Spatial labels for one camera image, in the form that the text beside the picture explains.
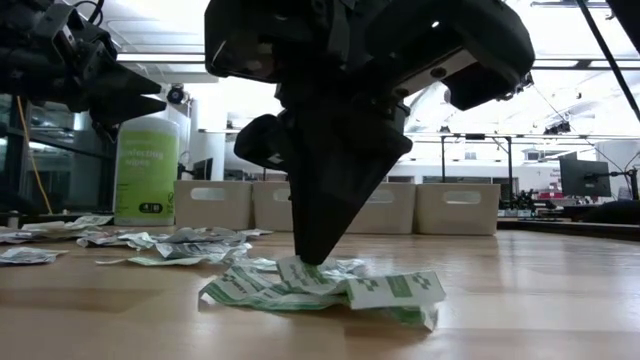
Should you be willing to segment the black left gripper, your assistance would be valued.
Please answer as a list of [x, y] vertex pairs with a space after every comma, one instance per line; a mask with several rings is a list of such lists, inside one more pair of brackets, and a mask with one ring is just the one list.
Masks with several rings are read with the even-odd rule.
[[127, 67], [116, 63], [116, 97], [96, 102], [93, 97], [99, 89], [98, 78], [116, 59], [117, 52], [108, 32], [100, 28], [104, 19], [105, 0], [80, 0], [74, 6], [83, 19], [84, 29], [74, 31], [70, 46], [41, 47], [46, 58], [64, 68], [60, 103], [73, 112], [91, 109], [91, 119], [104, 126], [114, 126], [128, 120], [162, 112], [164, 101], [140, 95], [154, 95], [162, 86]]

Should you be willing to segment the small dark monitor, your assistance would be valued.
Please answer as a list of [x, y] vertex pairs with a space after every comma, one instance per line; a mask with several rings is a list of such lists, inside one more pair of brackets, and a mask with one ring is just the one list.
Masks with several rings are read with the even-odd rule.
[[207, 158], [195, 162], [192, 165], [191, 175], [193, 180], [210, 180], [212, 177], [213, 159]]

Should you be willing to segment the green wipes canister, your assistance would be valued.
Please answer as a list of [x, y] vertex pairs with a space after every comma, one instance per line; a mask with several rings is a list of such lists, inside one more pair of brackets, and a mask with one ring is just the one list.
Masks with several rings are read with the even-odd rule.
[[174, 224], [179, 130], [177, 123], [161, 114], [123, 124], [117, 146], [115, 225]]

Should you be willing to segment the black computer monitor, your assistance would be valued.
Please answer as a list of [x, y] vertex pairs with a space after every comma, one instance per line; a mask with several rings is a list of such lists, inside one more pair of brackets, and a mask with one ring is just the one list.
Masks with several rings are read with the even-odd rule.
[[611, 196], [607, 162], [561, 159], [560, 179], [564, 195], [582, 197]]

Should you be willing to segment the dark rounded background object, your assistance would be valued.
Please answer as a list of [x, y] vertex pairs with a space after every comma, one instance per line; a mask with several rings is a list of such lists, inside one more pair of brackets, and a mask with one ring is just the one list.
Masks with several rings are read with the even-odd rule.
[[587, 212], [583, 222], [640, 225], [640, 200], [619, 200], [600, 205]]

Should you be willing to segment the black overhead light bar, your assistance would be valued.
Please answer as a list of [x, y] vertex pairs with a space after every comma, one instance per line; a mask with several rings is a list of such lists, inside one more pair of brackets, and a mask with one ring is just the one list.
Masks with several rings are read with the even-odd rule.
[[[117, 56], [122, 63], [163, 63], [163, 64], [203, 64], [205, 56], [202, 53], [122, 53]], [[640, 71], [639, 58], [621, 58], [616, 60], [621, 70]], [[609, 69], [610, 64], [605, 58], [539, 58], [534, 62], [534, 69]]]

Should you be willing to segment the dark background desk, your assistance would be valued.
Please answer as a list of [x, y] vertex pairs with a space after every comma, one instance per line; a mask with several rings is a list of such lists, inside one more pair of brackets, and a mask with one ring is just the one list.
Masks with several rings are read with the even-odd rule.
[[524, 220], [541, 221], [542, 219], [569, 219], [571, 222], [583, 222], [584, 215], [590, 210], [603, 204], [573, 205], [556, 207], [554, 209], [499, 210], [498, 218], [518, 218]]

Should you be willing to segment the white printed packet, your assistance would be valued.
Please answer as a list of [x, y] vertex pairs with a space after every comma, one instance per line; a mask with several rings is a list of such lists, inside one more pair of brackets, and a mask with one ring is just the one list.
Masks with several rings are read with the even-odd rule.
[[2, 228], [0, 229], [0, 244], [21, 244], [31, 242], [35, 235], [29, 231]]
[[26, 232], [60, 233], [80, 231], [106, 225], [113, 219], [112, 216], [87, 215], [81, 216], [72, 222], [53, 221], [45, 223], [25, 224], [21, 230]]

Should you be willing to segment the grey plastic bin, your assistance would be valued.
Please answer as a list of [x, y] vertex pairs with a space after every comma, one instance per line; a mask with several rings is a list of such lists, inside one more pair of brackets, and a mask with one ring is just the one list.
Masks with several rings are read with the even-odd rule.
[[354, 234], [405, 235], [412, 232], [416, 185], [381, 183], [348, 227]]
[[499, 200], [498, 185], [420, 184], [414, 229], [426, 235], [492, 236], [497, 231]]
[[255, 226], [274, 232], [292, 232], [292, 205], [288, 182], [254, 182], [253, 208]]
[[250, 182], [177, 180], [174, 200], [178, 227], [245, 230], [252, 223]]

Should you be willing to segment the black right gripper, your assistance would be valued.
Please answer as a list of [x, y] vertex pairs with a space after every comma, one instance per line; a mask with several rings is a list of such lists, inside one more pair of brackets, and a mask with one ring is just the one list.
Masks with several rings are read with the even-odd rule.
[[299, 25], [273, 44], [278, 150], [408, 150], [393, 118], [406, 97], [442, 83], [468, 110], [515, 93], [535, 60], [502, 0], [275, 0], [274, 12]]

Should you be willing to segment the green striped gauze packet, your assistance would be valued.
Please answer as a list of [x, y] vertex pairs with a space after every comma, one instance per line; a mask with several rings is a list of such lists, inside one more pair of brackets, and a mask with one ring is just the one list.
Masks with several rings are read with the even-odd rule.
[[439, 308], [437, 305], [390, 307], [383, 308], [380, 313], [403, 325], [425, 328], [428, 331], [433, 331], [436, 328], [439, 319]]
[[233, 265], [199, 292], [199, 299], [260, 311], [311, 311], [347, 305], [346, 295], [317, 295], [273, 282], [250, 267]]
[[349, 279], [366, 274], [366, 263], [360, 259], [327, 258], [321, 265], [309, 265], [293, 256], [278, 260], [276, 265], [291, 290], [321, 296], [345, 293]]
[[149, 249], [156, 241], [147, 233], [89, 233], [76, 240], [81, 247], [128, 246], [136, 250]]
[[199, 264], [202, 258], [177, 258], [177, 259], [157, 259], [147, 257], [132, 257], [126, 262], [142, 266], [192, 266]]
[[196, 242], [224, 242], [243, 243], [246, 236], [226, 228], [181, 228], [172, 235], [161, 240], [162, 243], [196, 243]]
[[354, 310], [420, 307], [443, 301], [446, 293], [433, 271], [349, 279], [347, 294]]

